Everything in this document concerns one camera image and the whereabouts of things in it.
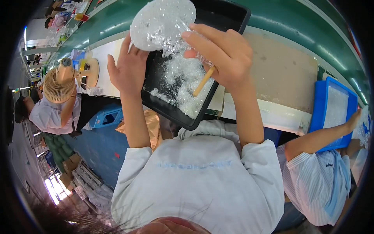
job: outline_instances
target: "phone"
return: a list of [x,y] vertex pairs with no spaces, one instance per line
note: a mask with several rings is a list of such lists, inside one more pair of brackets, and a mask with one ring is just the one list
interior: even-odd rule
[[82,76],[82,84],[80,84],[80,86],[82,87],[83,90],[86,90],[86,85],[85,85],[86,81],[87,81],[87,76]]

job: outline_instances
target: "black tray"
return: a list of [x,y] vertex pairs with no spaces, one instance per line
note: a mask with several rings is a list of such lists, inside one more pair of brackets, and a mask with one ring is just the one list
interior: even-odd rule
[[[206,24],[221,31],[233,30],[243,34],[247,26],[251,11],[245,6],[225,0],[191,0],[196,7],[197,24]],[[142,102],[165,118],[187,130],[195,130],[204,116],[206,109],[218,87],[215,81],[196,119],[191,119],[177,107],[158,97],[152,96],[149,91],[157,88],[162,93],[165,84],[161,81],[163,67],[168,58],[162,58],[162,51],[150,52],[147,59],[145,81],[141,92]]]

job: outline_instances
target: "workbench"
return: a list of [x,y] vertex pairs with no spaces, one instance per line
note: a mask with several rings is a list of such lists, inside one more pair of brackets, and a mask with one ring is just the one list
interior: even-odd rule
[[[253,48],[251,76],[255,81],[258,105],[265,127],[307,133],[313,112],[314,83],[318,63],[326,63],[308,49],[274,33],[247,26],[243,36]],[[117,61],[124,38],[89,48],[87,58],[96,58],[100,72],[97,86],[103,95],[119,98],[119,91],[111,84],[107,71],[107,54]],[[345,80],[344,85],[353,90]],[[218,87],[208,114],[236,119],[231,94]]]

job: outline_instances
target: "green conveyor belt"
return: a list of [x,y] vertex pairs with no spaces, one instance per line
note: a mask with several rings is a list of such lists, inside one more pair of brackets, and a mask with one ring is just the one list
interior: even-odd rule
[[[355,55],[343,38],[316,12],[297,0],[233,0],[252,11],[248,25],[261,28],[290,40],[313,51],[338,72],[356,92],[370,99],[370,88]],[[136,13],[148,0],[118,0],[107,6],[84,23],[58,50],[55,60],[68,56],[72,49],[83,49],[101,39],[126,31]],[[349,38],[346,23],[326,0],[310,0],[325,12]]]

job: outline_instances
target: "blue tray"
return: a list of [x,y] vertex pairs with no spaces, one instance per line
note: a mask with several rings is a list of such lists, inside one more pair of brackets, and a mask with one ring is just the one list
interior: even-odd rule
[[[310,133],[322,129],[324,127],[329,85],[333,86],[339,91],[348,94],[348,109],[346,121],[352,116],[352,114],[354,114],[357,111],[357,95],[352,90],[345,87],[340,82],[336,81],[335,79],[329,76],[326,78],[326,80],[316,81],[314,91],[313,115],[309,128]],[[344,136],[341,139],[336,140],[335,142],[332,142],[331,144],[320,149],[318,152],[347,147],[351,138],[352,133]]]

